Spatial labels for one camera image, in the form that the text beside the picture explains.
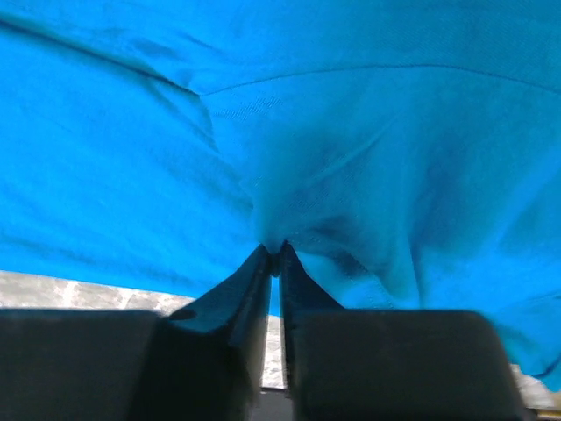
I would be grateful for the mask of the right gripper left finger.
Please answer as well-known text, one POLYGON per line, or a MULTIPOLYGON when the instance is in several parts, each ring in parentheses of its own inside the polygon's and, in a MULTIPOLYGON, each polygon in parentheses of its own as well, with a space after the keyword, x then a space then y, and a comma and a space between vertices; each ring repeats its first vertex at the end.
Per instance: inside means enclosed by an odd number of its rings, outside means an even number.
POLYGON ((169 316, 2 310, 2 419, 248 419, 259 398, 271 273, 259 246, 169 316))

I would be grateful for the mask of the blue t shirt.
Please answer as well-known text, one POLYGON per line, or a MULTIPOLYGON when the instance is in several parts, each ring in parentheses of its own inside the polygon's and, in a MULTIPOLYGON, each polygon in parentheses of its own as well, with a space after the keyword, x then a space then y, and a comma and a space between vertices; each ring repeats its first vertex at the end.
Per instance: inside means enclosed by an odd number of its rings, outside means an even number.
POLYGON ((284 242, 559 390, 559 2, 2 2, 3 270, 198 296, 284 242))

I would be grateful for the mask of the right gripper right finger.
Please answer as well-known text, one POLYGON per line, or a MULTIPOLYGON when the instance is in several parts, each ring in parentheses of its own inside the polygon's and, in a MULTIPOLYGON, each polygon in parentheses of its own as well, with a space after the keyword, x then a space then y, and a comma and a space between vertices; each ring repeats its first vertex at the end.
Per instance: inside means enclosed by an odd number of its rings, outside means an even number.
POLYGON ((491 323, 465 310, 348 310, 280 252, 297 420, 527 420, 491 323))

